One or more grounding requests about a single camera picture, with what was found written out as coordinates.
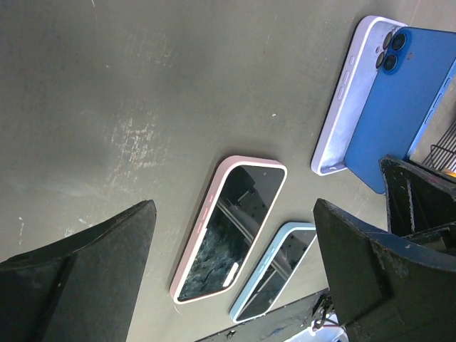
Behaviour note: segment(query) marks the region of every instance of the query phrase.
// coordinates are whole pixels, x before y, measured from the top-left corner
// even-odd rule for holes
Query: rear camera module
[[[380,68],[383,63],[383,59],[385,58],[385,51],[378,55],[377,61],[375,62],[375,68]]]
[[[385,71],[392,71],[396,67],[397,63],[398,57],[396,57],[395,55],[386,56],[385,63],[383,63],[383,68],[385,69]]]
[[[394,51],[399,51],[401,48],[404,47],[406,40],[407,37],[405,37],[404,33],[398,34],[396,37],[394,37],[393,42],[391,43],[391,48]]]
[[[392,37],[393,37],[393,32],[388,32],[388,34],[385,37],[385,40],[383,41],[383,50],[386,50],[388,45],[390,45]]]

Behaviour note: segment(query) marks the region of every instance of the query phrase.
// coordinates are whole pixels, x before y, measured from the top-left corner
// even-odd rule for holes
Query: phone case
[[[345,157],[378,194],[385,193],[379,159],[411,155],[456,71],[456,33],[407,27],[395,36],[401,33],[396,67],[380,67]],[[386,56],[392,53],[390,45]]]
[[[299,259],[298,263],[296,264],[293,272],[291,273],[290,277],[288,280],[285,282],[284,286],[282,287],[281,291],[277,295],[277,297],[274,299],[274,301],[271,303],[269,306],[268,310],[266,310],[263,314],[252,317],[248,320],[242,320],[238,321],[237,317],[240,315],[242,312],[242,309],[244,308],[244,305],[246,304],[247,300],[251,296],[252,292],[255,290],[257,287],[259,281],[263,277],[263,275],[266,273],[267,268],[269,265],[272,263],[274,260],[274,257],[276,256],[277,252],[279,251],[280,246],[283,244],[285,241],[285,238],[292,232],[296,230],[313,230],[316,231],[315,224],[312,223],[303,223],[303,222],[289,222],[284,224],[281,229],[277,232],[276,236],[272,240],[271,244],[268,246],[268,249],[264,253],[263,257],[261,258],[260,262],[256,266],[255,270],[253,271],[252,275],[250,276],[248,282],[245,284],[244,288],[242,289],[241,293],[237,297],[236,301],[234,302],[230,312],[229,316],[235,323],[241,323],[245,321],[249,321],[250,319],[258,318],[260,316],[265,315],[271,307],[275,304],[277,299],[280,297],[282,291],[286,288],[286,285],[292,278],[293,274],[296,272],[298,269],[299,265],[301,262],[304,260],[304,257],[307,255],[307,252],[311,248],[312,244],[314,244],[316,240],[316,235],[313,238],[312,242],[310,243],[309,247],[307,250],[304,252],[303,256]]]
[[[367,16],[356,27],[348,54],[313,153],[311,169],[324,176],[345,170],[343,161],[371,91],[388,33],[407,26],[382,16]]]
[[[284,171],[284,178],[280,184],[279,190],[277,191],[277,193],[274,197],[274,200],[271,203],[269,211],[267,212],[267,214],[264,218],[263,225],[260,226],[259,231],[256,235],[256,238],[252,242],[249,252],[247,253],[244,262],[240,266],[238,274],[234,278],[234,281],[232,282],[232,284],[230,286],[228,286],[227,288],[225,288],[224,290],[219,291],[215,294],[201,296],[196,299],[191,299],[191,300],[188,300],[185,302],[181,302],[178,300],[178,297],[180,295],[182,287],[184,286],[185,279],[187,278],[187,275],[189,274],[190,268],[192,267],[192,263],[195,260],[198,249],[201,246],[204,235],[206,234],[207,223],[209,222],[209,218],[211,217],[212,212],[214,211],[217,199],[220,195],[220,192],[222,191],[225,180],[227,179],[228,174],[235,167],[240,166],[240,165],[279,168]],[[267,218],[268,218],[269,214],[271,213],[271,210],[274,206],[275,201],[277,200],[277,197],[279,196],[281,188],[284,186],[286,174],[287,174],[286,167],[284,165],[282,165],[280,162],[277,162],[275,160],[244,157],[244,156],[240,156],[240,155],[231,156],[231,157],[228,157],[227,159],[223,160],[223,162],[217,168],[217,171],[215,172],[215,175],[212,179],[211,185],[209,186],[209,190],[207,191],[206,197],[202,204],[202,208],[199,212],[198,218],[195,222],[195,225],[193,227],[192,233],[188,240],[187,246],[185,247],[185,250],[182,254],[182,258],[180,260],[179,266],[177,267],[175,276],[174,276],[171,286],[170,286],[170,294],[171,294],[173,301],[176,304],[191,303],[193,301],[198,301],[200,299],[215,296],[217,294],[224,293],[233,287],[233,285],[236,283],[237,279],[239,278],[239,275],[241,274],[242,269],[244,268],[245,261],[248,259],[249,255],[252,251],[252,248],[254,247],[255,243],[257,242],[258,236],[261,234],[264,223],[267,221]]]

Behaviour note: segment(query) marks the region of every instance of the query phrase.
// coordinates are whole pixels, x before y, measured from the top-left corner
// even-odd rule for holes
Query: light blue phone case
[[[456,72],[456,33],[404,27],[405,45],[386,56],[396,67],[380,67],[345,162],[379,194],[385,193],[379,160],[386,155],[408,159]]]
[[[304,223],[304,222],[289,222],[284,224],[281,229],[277,232],[276,236],[272,240],[271,244],[269,245],[268,249],[264,253],[263,257],[261,258],[260,262],[256,266],[255,270],[253,271],[252,275],[250,276],[248,282],[245,284],[244,288],[242,289],[241,293],[237,297],[236,301],[234,302],[230,312],[229,316],[235,323],[241,323],[243,321],[248,321],[248,320],[243,320],[243,321],[238,321],[237,318],[244,309],[244,305],[247,303],[247,300],[251,296],[252,292],[255,290],[257,287],[259,281],[263,277],[263,275],[266,273],[267,268],[269,265],[272,263],[274,260],[274,257],[276,256],[277,252],[279,251],[280,246],[283,244],[285,239],[288,237],[288,235],[296,230],[310,230],[310,231],[316,231],[315,224],[312,223]],[[263,316],[266,314],[270,308],[274,305],[276,300],[280,297],[280,294],[282,291],[285,289],[286,285],[292,278],[294,272],[298,269],[299,264],[302,262],[304,257],[306,256],[307,252],[311,248],[312,244],[314,244],[316,240],[316,234],[315,237],[312,239],[309,247],[307,250],[303,253],[302,257],[298,260],[296,266],[294,267],[294,270],[292,271],[290,277],[288,280],[286,280],[285,284],[281,288],[280,292],[277,294],[277,297],[275,300],[271,303],[269,306],[268,310],[266,310],[263,314],[260,314],[258,316],[252,317],[250,319],[254,319],[260,316]]]

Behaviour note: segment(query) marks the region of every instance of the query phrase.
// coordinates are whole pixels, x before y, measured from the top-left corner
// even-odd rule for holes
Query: pink phone case
[[[196,299],[190,299],[185,302],[178,301],[178,297],[180,295],[182,287],[184,286],[185,279],[187,278],[187,275],[190,272],[190,268],[192,267],[192,264],[193,264],[193,261],[195,260],[198,249],[201,246],[204,235],[206,234],[207,223],[209,222],[209,218],[211,217],[212,212],[215,208],[217,199],[220,195],[220,192],[222,191],[222,188],[227,179],[227,176],[235,167],[238,167],[240,165],[275,167],[278,169],[282,169],[284,171],[284,178],[282,180],[282,183],[280,184],[280,187],[276,193],[276,196],[274,197],[274,200],[271,203],[271,207],[269,208],[269,211],[267,212],[267,214],[264,218],[264,221],[259,228],[258,234],[256,235],[254,241],[252,242],[252,245],[250,246],[250,249],[247,252],[246,258],[245,258],[244,262],[242,263],[241,268],[239,269],[239,272],[237,273],[236,277],[234,278],[232,284],[230,286],[228,286],[227,288],[225,288],[219,292],[216,292],[214,294],[209,294],[207,296],[201,296]],[[209,187],[209,191],[207,192],[207,195],[204,199],[201,211],[199,212],[197,221],[195,222],[195,225],[193,227],[189,241],[187,243],[187,246],[185,247],[185,250],[184,250],[184,253],[180,260],[179,266],[177,267],[176,273],[175,273],[174,278],[171,283],[170,294],[176,304],[186,304],[186,303],[191,303],[193,301],[198,301],[203,298],[212,297],[212,296],[215,296],[216,294],[221,294],[223,292],[226,292],[230,288],[233,287],[233,285],[236,283],[237,279],[239,278],[239,275],[241,274],[242,268],[245,265],[245,261],[248,259],[250,252],[252,251],[252,248],[254,247],[255,243],[257,242],[258,236],[260,235],[260,233],[263,229],[264,223],[267,221],[267,218],[268,218],[269,214],[271,213],[271,209],[274,206],[277,196],[279,196],[280,190],[283,187],[285,179],[286,179],[286,173],[287,173],[286,167],[284,165],[282,165],[280,162],[277,162],[275,160],[268,160],[268,159],[243,157],[241,155],[234,155],[234,156],[228,157],[219,165],[219,167],[217,168],[217,171],[215,172],[212,183]]]

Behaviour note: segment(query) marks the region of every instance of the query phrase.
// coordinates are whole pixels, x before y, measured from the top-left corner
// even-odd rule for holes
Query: wire rack
[[[456,121],[437,144],[430,146],[430,153],[423,164],[441,172],[456,172]]]

